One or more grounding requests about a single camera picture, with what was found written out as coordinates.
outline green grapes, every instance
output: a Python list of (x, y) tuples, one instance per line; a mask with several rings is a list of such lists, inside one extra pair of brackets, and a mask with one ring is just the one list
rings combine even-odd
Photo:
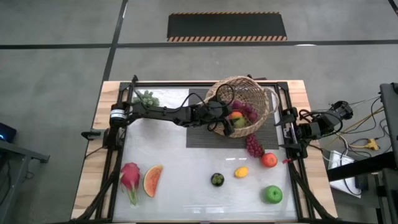
[(137, 94), (139, 95), (139, 97), (134, 97), (132, 99), (133, 103), (140, 102), (141, 98), (142, 104), (144, 104), (144, 106), (159, 106), (159, 99), (152, 96), (154, 94), (153, 92), (149, 92), (148, 90), (146, 90), (144, 94), (142, 94), (140, 91), (137, 91)]

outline wicker basket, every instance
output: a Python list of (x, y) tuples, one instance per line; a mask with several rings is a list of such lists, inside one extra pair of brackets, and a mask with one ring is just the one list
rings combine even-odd
[[(216, 95), (218, 87), (225, 83), (233, 87), (234, 100), (239, 100), (242, 103), (250, 104), (253, 107), (253, 110), (257, 112), (257, 121), (252, 123), (247, 117), (245, 117), (246, 127), (235, 128), (235, 132), (231, 134), (229, 137), (240, 138), (254, 133), (261, 127), (261, 125), (267, 119), (268, 115), (275, 111), (275, 110), (270, 111), (269, 99), (267, 96), (267, 91), (270, 91), (272, 94), (276, 96), (275, 91), (271, 90), (270, 88), (261, 87), (256, 83), (256, 81), (254, 81), (252, 78), (249, 77), (244, 77), (244, 76), (230, 77), (214, 84), (207, 92), (205, 102), (207, 103), (210, 98), (214, 97)], [(231, 99), (232, 95), (233, 95), (232, 89), (227, 85), (222, 86), (218, 90), (218, 96), (220, 96), (221, 99), (225, 102), (230, 102), (232, 100)], [(275, 106), (275, 108), (277, 108), (279, 105), (278, 97), (276, 97), (276, 99), (277, 99), (277, 105)], [(219, 124), (212, 124), (210, 128), (213, 129), (214, 125), (217, 125), (217, 127), (215, 127), (214, 129), (214, 132), (220, 135), (224, 135), (223, 133), (224, 126), (219, 123)]]

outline watermelon slice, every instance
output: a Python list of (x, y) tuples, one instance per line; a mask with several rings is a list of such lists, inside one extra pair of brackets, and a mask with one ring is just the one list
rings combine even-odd
[(144, 190), (150, 197), (155, 197), (157, 182), (162, 173), (163, 166), (156, 165), (148, 170), (144, 177)]

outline dragon fruit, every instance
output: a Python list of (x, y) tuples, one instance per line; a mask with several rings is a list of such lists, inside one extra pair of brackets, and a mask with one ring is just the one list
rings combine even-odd
[(120, 183), (125, 186), (130, 203), (136, 205), (138, 202), (137, 189), (139, 184), (139, 168), (137, 164), (130, 162), (123, 166), (120, 170)]

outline red grapes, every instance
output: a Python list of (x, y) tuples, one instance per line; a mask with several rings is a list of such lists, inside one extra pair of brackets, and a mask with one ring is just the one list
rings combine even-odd
[(264, 154), (262, 145), (257, 141), (255, 134), (250, 134), (246, 138), (246, 149), (248, 150), (250, 156), (255, 158), (260, 158)]

